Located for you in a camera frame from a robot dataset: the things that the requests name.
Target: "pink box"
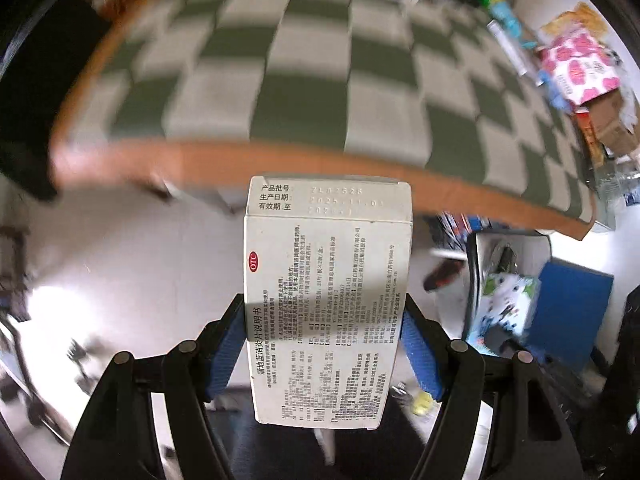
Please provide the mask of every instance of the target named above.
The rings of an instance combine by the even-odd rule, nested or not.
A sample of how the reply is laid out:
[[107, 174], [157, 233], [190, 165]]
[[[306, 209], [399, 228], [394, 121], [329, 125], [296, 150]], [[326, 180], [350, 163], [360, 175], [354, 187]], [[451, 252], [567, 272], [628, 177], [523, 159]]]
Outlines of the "pink box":
[[542, 61], [564, 97], [576, 106], [620, 86], [609, 56], [583, 27], [558, 36]]

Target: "black gripper frame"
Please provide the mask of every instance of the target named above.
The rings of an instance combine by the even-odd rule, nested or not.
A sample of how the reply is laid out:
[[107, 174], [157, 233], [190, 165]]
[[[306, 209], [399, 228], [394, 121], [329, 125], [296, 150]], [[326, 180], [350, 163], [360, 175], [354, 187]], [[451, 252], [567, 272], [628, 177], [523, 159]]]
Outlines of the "black gripper frame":
[[[433, 352], [445, 387], [412, 480], [463, 477], [483, 400], [494, 414], [481, 479], [583, 478], [568, 426], [529, 354], [510, 360], [481, 355], [460, 340], [450, 341], [437, 322], [424, 319], [409, 294], [405, 309]], [[225, 454], [211, 437], [204, 403], [211, 400], [211, 360], [232, 321], [243, 314], [238, 294], [195, 343], [183, 341], [166, 355], [143, 359], [116, 354], [84, 410], [61, 480], [163, 480], [152, 392], [164, 394], [184, 479], [232, 480]]]

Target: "otc logo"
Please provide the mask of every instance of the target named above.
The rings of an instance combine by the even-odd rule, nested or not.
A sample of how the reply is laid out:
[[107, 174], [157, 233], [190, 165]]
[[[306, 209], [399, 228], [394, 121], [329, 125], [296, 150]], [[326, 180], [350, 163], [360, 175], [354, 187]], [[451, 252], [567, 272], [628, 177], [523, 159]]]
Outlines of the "otc logo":
[[256, 270], [258, 270], [258, 255], [255, 253], [255, 251], [251, 251], [251, 253], [249, 254], [249, 270], [251, 272], [255, 272]]

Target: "snack package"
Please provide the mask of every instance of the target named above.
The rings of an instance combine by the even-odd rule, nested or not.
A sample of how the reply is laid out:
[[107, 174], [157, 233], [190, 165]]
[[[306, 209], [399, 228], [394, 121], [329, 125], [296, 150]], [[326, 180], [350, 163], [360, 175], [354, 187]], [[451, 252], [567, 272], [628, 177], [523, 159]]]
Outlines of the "snack package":
[[604, 153], [602, 151], [602, 144], [593, 131], [593, 124], [591, 124], [591, 117], [587, 108], [578, 108], [575, 111], [575, 120], [589, 147], [593, 167], [600, 168], [604, 164]]
[[620, 86], [610, 57], [585, 27], [558, 36], [543, 52], [542, 66], [576, 106]]
[[551, 22], [540, 27], [540, 30], [549, 41], [553, 41], [566, 31], [574, 28], [576, 24], [586, 28], [598, 41], [602, 41], [607, 35], [607, 23], [584, 2], [578, 3], [574, 10], [568, 10], [556, 16]]

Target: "white floor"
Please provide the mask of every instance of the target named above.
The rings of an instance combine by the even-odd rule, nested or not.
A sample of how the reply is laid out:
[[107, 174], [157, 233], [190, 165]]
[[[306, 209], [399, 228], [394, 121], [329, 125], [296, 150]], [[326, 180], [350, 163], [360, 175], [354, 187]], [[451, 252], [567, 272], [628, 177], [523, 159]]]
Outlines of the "white floor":
[[[37, 374], [41, 379], [38, 383], [34, 377], [34, 381], [45, 397], [54, 397], [50, 402], [71, 426], [78, 423], [87, 400], [76, 387], [76, 371], [65, 357], [71, 338], [101, 344], [101, 357], [88, 370], [100, 374], [119, 350], [144, 357], [195, 338], [242, 291], [241, 214], [229, 217], [188, 197], [165, 204], [136, 189], [68, 192], [54, 205], [29, 202], [24, 209], [31, 229], [29, 270], [34, 276], [30, 336], [42, 342], [40, 357], [34, 359], [43, 362]], [[616, 255], [620, 252], [636, 258], [629, 241], [623, 243], [622, 238], [636, 234], [628, 227], [636, 222], [627, 219], [622, 225], [620, 231], [590, 235], [585, 242], [554, 235], [554, 254], [614, 272], [613, 262], [619, 260]], [[447, 297], [441, 294], [436, 304], [434, 294], [422, 290], [422, 279], [437, 259], [429, 254], [419, 223], [414, 231], [409, 290], [425, 316], [439, 320], [450, 336], [459, 335], [466, 296], [460, 288], [450, 287]], [[626, 289], [635, 286], [631, 283], [635, 275], [628, 272], [625, 279], [616, 275], [615, 283], [623, 282], [623, 286], [614, 286], [611, 313], [607, 313], [611, 326], [621, 312], [622, 293], [626, 296]], [[613, 329], [607, 330], [605, 339], [614, 340]], [[47, 381], [44, 372], [53, 369], [62, 370], [56, 373], [64, 381]], [[412, 376], [406, 358], [398, 359], [395, 375]], [[248, 384], [244, 351], [231, 383]], [[57, 391], [52, 391], [52, 384], [57, 384]], [[154, 411], [159, 442], [170, 445], [161, 396], [154, 396]], [[53, 442], [48, 434], [38, 438]], [[49, 463], [62, 467], [62, 460], [58, 457], [57, 462]], [[58, 477], [50, 470], [46, 474], [47, 480]]]
[[0, 412], [22, 450], [45, 480], [58, 480], [65, 461], [66, 447], [57, 443], [46, 428], [34, 428], [28, 422], [20, 400], [9, 404], [0, 400]]

